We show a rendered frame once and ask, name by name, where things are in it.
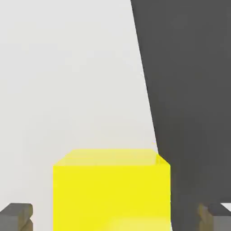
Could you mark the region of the small yellow cube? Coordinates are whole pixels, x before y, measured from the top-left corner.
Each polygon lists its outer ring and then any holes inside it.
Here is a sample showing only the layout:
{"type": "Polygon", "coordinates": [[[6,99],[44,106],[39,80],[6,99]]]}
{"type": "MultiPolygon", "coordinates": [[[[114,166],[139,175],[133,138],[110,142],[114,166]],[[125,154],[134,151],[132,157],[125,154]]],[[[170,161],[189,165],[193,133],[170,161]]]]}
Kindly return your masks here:
{"type": "Polygon", "coordinates": [[[53,165],[53,231],[170,231],[170,165],[152,149],[77,149],[53,165]]]}

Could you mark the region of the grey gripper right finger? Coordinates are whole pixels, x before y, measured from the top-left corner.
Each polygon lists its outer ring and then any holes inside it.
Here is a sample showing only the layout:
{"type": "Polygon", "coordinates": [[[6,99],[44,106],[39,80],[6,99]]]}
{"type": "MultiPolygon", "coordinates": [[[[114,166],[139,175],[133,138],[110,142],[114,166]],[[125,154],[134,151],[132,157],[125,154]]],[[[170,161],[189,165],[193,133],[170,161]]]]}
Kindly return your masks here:
{"type": "Polygon", "coordinates": [[[221,203],[200,204],[198,214],[199,231],[231,231],[231,211],[221,203]]]}

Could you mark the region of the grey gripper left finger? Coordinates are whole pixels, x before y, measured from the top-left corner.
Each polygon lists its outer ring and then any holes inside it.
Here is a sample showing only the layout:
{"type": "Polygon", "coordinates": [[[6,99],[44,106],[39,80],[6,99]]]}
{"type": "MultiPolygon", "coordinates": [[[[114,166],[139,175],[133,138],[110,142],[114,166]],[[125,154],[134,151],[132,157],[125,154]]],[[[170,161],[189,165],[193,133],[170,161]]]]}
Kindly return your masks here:
{"type": "Polygon", "coordinates": [[[0,211],[0,231],[33,231],[32,215],[32,204],[10,203],[0,211]]]}

